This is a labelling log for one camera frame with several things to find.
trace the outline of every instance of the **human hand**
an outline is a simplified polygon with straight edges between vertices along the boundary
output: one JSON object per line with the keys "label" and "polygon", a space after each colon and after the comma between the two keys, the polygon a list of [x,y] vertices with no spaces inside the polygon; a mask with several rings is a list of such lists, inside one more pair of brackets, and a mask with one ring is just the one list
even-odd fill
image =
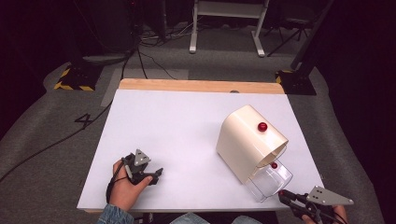
{"label": "human hand", "polygon": [[[122,161],[117,161],[113,165],[113,174],[116,173],[117,168],[122,163]],[[111,196],[109,203],[117,206],[118,208],[128,211],[136,203],[137,197],[145,189],[145,187],[152,180],[152,176],[147,176],[139,184],[133,185],[127,176],[125,166],[120,168],[119,173],[115,177],[117,182],[114,183],[113,190],[111,190]]]}
{"label": "human hand", "polygon": [[[335,214],[338,214],[340,216],[339,217],[335,215],[335,218],[337,218],[337,220],[341,221],[341,223],[347,223],[347,212],[343,205],[335,205],[332,207],[332,210],[334,210]],[[305,224],[315,224],[314,220],[312,220],[307,215],[303,215],[303,221],[305,222]]]}

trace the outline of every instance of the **gray carpet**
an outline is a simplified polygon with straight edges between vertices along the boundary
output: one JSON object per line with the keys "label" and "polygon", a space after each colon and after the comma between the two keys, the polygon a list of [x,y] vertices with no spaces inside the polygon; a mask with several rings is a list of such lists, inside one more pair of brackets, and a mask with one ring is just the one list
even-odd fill
{"label": "gray carpet", "polygon": [[[291,40],[273,57],[259,58],[250,31],[204,30],[198,34],[197,52],[189,54],[190,36],[160,47],[140,47],[168,71],[182,71],[179,78],[196,80],[275,82],[274,73],[290,69],[299,47]],[[261,36],[266,51],[280,43],[278,32]],[[150,58],[142,56],[148,78],[169,78]],[[111,99],[111,86],[122,64],[104,68],[96,91],[54,90],[67,64],[48,74],[47,93],[16,121],[0,142],[0,175],[19,161],[81,127],[74,120],[88,113],[96,117]],[[137,74],[135,54],[126,76]],[[357,161],[332,111],[326,83],[318,70],[310,75],[317,96],[289,95],[324,187],[347,196],[355,204],[346,208],[349,223],[384,223],[372,183]],[[95,223],[98,214],[77,210],[79,195],[106,122],[107,112],[86,130],[29,160],[0,184],[0,223]],[[279,223],[303,223],[290,210],[278,211]]]}

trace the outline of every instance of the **black equipment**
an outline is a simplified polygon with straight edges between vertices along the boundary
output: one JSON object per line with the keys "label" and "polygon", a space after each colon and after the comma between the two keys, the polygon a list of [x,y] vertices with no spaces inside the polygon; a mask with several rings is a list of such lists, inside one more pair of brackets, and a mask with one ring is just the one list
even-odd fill
{"label": "black equipment", "polygon": [[315,186],[311,193],[304,195],[282,189],[278,196],[280,202],[290,207],[296,217],[302,219],[303,215],[307,215],[318,224],[347,224],[345,220],[340,221],[335,218],[334,215],[338,216],[338,214],[334,213],[332,205],[353,204],[352,200],[318,186]]}
{"label": "black equipment", "polygon": [[[110,183],[108,183],[107,185],[107,190],[106,190],[107,203],[109,203],[110,201],[111,190],[113,190],[114,184],[121,179],[128,178],[128,180],[133,185],[137,185],[144,178],[151,175],[152,180],[149,182],[149,185],[156,185],[160,175],[163,173],[163,168],[157,170],[155,173],[144,173],[146,167],[149,165],[149,161],[151,161],[151,159],[140,149],[136,150],[135,155],[131,153],[127,157],[122,158],[122,163],[119,165],[117,171],[113,174],[113,177],[111,177]],[[127,176],[119,176],[119,179],[116,179],[120,171],[120,168],[122,166],[125,166]]]}

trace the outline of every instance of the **sleeve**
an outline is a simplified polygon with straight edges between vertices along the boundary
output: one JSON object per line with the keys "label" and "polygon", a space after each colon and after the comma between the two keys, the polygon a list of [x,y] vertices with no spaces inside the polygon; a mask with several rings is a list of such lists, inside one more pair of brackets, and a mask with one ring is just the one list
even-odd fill
{"label": "sleeve", "polygon": [[107,204],[96,224],[132,224],[134,218],[122,209]]}

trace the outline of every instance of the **white stand leg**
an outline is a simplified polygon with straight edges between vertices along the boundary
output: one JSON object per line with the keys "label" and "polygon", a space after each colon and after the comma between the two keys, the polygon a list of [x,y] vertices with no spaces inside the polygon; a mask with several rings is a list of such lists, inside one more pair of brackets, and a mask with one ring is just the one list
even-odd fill
{"label": "white stand leg", "polygon": [[195,53],[195,51],[197,50],[198,0],[195,0],[194,15],[192,19],[193,19],[193,25],[192,25],[191,42],[190,42],[190,53]]}
{"label": "white stand leg", "polygon": [[256,31],[251,32],[259,57],[265,56],[264,50],[262,49],[262,42],[260,42],[259,39],[259,35],[260,35],[260,30],[262,29],[262,22],[264,21],[265,13],[267,13],[268,2],[269,2],[268,0],[265,1],[264,5],[262,6],[262,13],[260,15],[259,22],[257,23]]}

